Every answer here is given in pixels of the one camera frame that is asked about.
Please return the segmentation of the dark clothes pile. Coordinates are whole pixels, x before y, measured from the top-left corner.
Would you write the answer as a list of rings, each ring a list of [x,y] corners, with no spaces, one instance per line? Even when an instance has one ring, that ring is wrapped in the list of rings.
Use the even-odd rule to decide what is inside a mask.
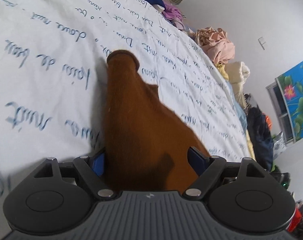
[[[247,104],[247,130],[257,163],[267,171],[272,170],[274,142],[266,115],[251,94],[244,95]]]

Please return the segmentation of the white wall switch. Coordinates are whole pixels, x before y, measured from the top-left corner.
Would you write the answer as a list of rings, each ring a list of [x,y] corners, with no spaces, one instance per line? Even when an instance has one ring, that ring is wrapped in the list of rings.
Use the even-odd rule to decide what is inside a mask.
[[[265,50],[266,49],[266,41],[264,40],[264,38],[263,37],[258,38],[258,42],[259,42],[261,48],[263,50]]]

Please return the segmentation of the yellow cloth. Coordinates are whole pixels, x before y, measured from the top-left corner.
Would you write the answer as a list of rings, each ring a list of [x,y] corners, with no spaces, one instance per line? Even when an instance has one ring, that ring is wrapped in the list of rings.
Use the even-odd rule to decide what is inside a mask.
[[[227,74],[225,70],[225,64],[219,62],[218,64],[215,65],[216,68],[218,69],[219,73],[222,75],[222,77],[226,80],[229,81],[229,75]]]

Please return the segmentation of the pink crumpled clothes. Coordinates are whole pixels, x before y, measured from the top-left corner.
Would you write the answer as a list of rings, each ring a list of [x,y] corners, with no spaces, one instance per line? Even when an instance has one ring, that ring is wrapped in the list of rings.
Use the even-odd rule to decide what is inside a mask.
[[[227,64],[235,57],[235,45],[221,28],[208,27],[197,30],[195,42],[214,64]]]

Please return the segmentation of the purple cloth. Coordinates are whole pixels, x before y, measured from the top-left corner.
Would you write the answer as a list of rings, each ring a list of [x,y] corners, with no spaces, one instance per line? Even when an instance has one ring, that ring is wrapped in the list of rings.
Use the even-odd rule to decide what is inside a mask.
[[[164,10],[162,11],[162,15],[166,20],[168,20],[172,25],[174,25],[179,30],[184,30],[185,26],[182,22],[183,17],[181,12],[177,7],[170,3],[164,2]]]

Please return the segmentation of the white script-print bed sheet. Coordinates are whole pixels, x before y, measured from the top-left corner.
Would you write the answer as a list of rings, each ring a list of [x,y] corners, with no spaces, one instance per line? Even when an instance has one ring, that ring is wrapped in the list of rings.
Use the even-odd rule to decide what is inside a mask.
[[[228,83],[147,1],[0,0],[0,206],[18,170],[102,147],[106,58],[118,49],[210,154],[250,155]]]

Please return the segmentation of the cream padded jacket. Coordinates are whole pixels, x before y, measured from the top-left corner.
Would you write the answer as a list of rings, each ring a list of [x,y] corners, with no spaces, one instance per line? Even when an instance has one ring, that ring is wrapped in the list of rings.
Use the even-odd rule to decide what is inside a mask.
[[[244,84],[250,76],[250,69],[244,62],[234,62],[225,65],[225,72],[228,74],[236,101],[245,109],[247,104],[244,96]]]

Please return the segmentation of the light blue cloth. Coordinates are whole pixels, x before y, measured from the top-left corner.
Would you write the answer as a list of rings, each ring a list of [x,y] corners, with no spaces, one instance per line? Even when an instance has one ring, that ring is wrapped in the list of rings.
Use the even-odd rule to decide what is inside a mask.
[[[234,104],[235,111],[240,120],[241,126],[243,128],[243,132],[246,133],[247,130],[247,117],[246,117],[246,101],[242,90],[239,90],[239,86],[235,85],[236,93],[234,93],[234,85],[227,83],[230,88],[232,95],[232,102]]]

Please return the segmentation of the brown knit sweater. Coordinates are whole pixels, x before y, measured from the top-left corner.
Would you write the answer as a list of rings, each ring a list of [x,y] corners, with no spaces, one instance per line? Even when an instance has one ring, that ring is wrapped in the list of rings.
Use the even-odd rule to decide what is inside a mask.
[[[138,60],[127,50],[107,57],[104,180],[115,191],[183,192],[197,178],[188,149],[207,151],[138,69]]]

